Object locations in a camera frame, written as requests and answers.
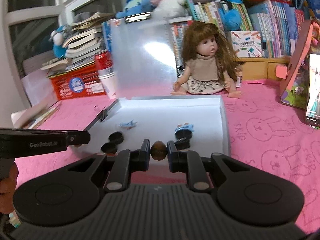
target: doll hair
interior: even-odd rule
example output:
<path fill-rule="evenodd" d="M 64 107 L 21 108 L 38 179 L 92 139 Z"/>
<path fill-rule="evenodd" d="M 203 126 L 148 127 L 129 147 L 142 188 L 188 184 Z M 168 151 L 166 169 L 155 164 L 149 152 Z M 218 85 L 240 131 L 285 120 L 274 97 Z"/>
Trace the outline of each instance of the doll hair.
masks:
<path fill-rule="evenodd" d="M 205 39 L 214 36 L 218 45 L 218 50 L 216 52 L 218 75 L 219 79 L 224 81 L 223 71 L 226 70 L 230 78 L 235 82 L 236 69 L 238 58 L 235 54 L 233 47 L 228 42 L 228 40 L 219 32 L 218 27 L 213 23 L 204 23 L 199 21 L 194 21 L 188 29 L 185 31 L 182 45 L 182 59 L 183 62 L 187 62 L 190 59 L 196 59 L 197 46 L 199 43 Z"/>

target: plastic cup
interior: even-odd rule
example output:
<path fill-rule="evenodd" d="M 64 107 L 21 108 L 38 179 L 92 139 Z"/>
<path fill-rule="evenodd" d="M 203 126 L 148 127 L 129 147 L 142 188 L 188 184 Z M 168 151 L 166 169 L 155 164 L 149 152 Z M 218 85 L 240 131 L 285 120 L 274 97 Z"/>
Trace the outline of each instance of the plastic cup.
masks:
<path fill-rule="evenodd" d="M 116 84 L 114 73 L 99 76 L 99 78 L 108 97 L 110 99 L 116 98 Z"/>

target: smartphone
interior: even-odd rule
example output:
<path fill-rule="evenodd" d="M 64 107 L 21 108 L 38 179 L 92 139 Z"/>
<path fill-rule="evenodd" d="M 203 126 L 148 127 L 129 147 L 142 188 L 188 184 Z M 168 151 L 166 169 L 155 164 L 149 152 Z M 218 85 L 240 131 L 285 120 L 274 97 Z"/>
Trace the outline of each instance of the smartphone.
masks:
<path fill-rule="evenodd" d="M 309 54 L 309 85 L 305 120 L 320 126 L 320 54 Z"/>

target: red can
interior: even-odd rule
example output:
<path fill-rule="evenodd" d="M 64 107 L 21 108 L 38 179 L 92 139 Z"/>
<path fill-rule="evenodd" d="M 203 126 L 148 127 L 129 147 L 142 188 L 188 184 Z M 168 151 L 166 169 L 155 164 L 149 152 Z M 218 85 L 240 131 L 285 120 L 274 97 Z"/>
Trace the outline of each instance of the red can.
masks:
<path fill-rule="evenodd" d="M 111 54 L 107 50 L 100 51 L 99 53 L 94 55 L 94 61 L 97 70 L 104 70 L 106 68 L 112 67 Z"/>

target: stack of books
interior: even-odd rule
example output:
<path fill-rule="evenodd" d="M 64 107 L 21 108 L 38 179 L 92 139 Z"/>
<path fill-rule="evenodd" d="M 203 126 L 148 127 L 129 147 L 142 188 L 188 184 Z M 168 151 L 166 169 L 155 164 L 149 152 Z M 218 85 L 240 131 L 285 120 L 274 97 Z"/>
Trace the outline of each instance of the stack of books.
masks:
<path fill-rule="evenodd" d="M 186 0 L 190 15 L 195 21 L 210 22 L 218 26 L 220 32 L 226 36 L 220 14 L 228 11 L 226 2 L 219 0 Z"/>
<path fill-rule="evenodd" d="M 101 25 L 92 27 L 81 33 L 76 33 L 66 39 L 64 48 L 68 48 L 66 58 L 71 59 L 68 68 L 78 68 L 94 61 L 94 55 L 104 50 Z"/>
<path fill-rule="evenodd" d="M 225 34 L 221 20 L 221 14 L 229 10 L 228 4 L 220 0 L 187 0 L 189 12 L 194 20 L 201 22 L 211 22 L 218 26 L 219 30 Z M 244 4 L 231 3 L 232 8 L 237 10 L 241 16 L 241 31 L 253 31 L 253 26 Z"/>
<path fill-rule="evenodd" d="M 232 8 L 237 10 L 241 16 L 241 31 L 253 31 L 253 26 L 247 11 L 247 8 L 243 3 L 232 3 Z"/>
<path fill-rule="evenodd" d="M 177 75 L 180 77 L 183 74 L 184 65 L 182 60 L 182 42 L 185 30 L 188 28 L 188 21 L 192 20 L 192 17 L 180 17 L 169 20 L 173 52 L 176 59 Z"/>
<path fill-rule="evenodd" d="M 295 50 L 304 15 L 287 3 L 266 0 L 248 8 L 255 31 L 261 32 L 265 57 L 291 57 Z"/>

